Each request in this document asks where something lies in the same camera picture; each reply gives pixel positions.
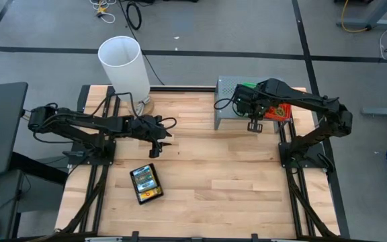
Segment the grey perforated metal shelf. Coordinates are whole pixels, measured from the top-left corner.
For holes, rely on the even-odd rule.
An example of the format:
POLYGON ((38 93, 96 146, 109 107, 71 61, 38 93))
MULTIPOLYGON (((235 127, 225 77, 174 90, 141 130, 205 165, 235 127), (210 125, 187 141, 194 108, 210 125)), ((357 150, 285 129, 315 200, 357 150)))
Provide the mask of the grey perforated metal shelf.
MULTIPOLYGON (((237 84, 243 83, 256 83, 257 86, 255 90, 259 93, 259 99, 262 99, 267 110, 270 106, 278 107, 280 104, 289 104, 290 101, 295 100, 295 90, 292 89, 287 83, 275 79, 269 78, 266 80, 259 80, 255 78, 248 78, 246 80, 242 80, 236 77, 221 77, 219 78, 216 91, 215 91, 215 121, 214 128, 217 130, 220 127, 220 123, 223 119, 241 119, 247 120, 248 123, 250 119, 248 117, 237 116, 233 111, 233 93, 237 84)), ((262 121, 274 121, 279 122, 277 120, 270 120, 267 118, 263 118, 259 121, 262 124, 262 121)))

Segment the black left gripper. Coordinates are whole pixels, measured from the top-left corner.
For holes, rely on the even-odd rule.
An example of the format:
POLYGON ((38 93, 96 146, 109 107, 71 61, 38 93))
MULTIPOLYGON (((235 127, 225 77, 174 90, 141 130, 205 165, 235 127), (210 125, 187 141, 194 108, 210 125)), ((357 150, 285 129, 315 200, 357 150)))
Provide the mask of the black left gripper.
POLYGON ((171 143, 159 142, 161 139, 173 138, 164 125, 161 123, 162 116, 143 115, 136 119, 136 139, 152 144, 149 151, 150 158, 159 157, 163 147, 172 145, 171 143))

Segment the white shade table lamp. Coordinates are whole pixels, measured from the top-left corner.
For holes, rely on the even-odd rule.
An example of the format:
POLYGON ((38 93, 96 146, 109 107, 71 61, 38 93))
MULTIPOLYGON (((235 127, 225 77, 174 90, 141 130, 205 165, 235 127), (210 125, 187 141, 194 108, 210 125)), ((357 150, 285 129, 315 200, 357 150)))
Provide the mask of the white shade table lamp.
POLYGON ((123 98, 134 106, 130 112, 151 114, 154 103, 140 44, 128 36, 115 36, 101 44, 97 55, 115 92, 131 93, 123 98))

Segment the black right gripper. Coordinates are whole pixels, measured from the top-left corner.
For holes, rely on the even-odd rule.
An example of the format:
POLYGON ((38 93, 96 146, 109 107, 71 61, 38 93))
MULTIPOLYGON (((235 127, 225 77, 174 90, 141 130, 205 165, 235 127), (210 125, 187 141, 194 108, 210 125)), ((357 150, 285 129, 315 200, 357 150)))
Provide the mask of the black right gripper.
POLYGON ((263 125, 259 123, 264 118, 267 108, 259 93, 246 85, 237 84, 233 97, 233 111, 237 116, 248 117, 250 122, 247 125, 249 132, 261 133, 263 125))

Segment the grey desk leg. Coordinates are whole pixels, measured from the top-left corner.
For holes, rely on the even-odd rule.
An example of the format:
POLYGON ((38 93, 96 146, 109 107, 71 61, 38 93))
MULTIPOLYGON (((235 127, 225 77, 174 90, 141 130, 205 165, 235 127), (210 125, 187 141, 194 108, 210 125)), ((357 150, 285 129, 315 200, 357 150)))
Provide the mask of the grey desk leg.
POLYGON ((387 108, 362 108, 361 114, 371 116, 387 116, 387 108))
POLYGON ((343 9, 341 17, 336 21, 336 25, 349 33, 367 32, 374 28, 387 28, 387 0, 378 0, 379 3, 372 12, 365 18, 346 18, 345 12, 350 3, 369 5, 375 0, 333 0, 334 3, 342 3, 343 9))

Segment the red plastic basket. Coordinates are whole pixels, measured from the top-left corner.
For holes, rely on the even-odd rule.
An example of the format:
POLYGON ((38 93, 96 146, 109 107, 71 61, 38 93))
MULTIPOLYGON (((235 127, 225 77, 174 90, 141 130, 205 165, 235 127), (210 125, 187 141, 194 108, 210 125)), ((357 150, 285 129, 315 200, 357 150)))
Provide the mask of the red plastic basket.
POLYGON ((292 107, 290 104, 280 104, 278 107, 270 106, 264 118, 277 121, 286 121, 291 118, 292 107))

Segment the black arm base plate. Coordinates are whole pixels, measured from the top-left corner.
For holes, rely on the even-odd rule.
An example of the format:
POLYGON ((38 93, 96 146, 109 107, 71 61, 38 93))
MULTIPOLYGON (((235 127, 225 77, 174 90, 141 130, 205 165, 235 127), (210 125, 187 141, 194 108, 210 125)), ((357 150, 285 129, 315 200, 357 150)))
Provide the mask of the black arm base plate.
POLYGON ((111 165, 114 162, 116 142, 106 140, 103 147, 73 143, 70 151, 62 153, 69 158, 69 165, 111 165))
POLYGON ((289 154, 290 143, 280 143, 278 148, 282 167, 296 169, 321 168, 327 171, 333 171, 335 169, 334 163, 325 156, 321 143, 310 147, 307 153, 299 158, 293 158, 289 154))

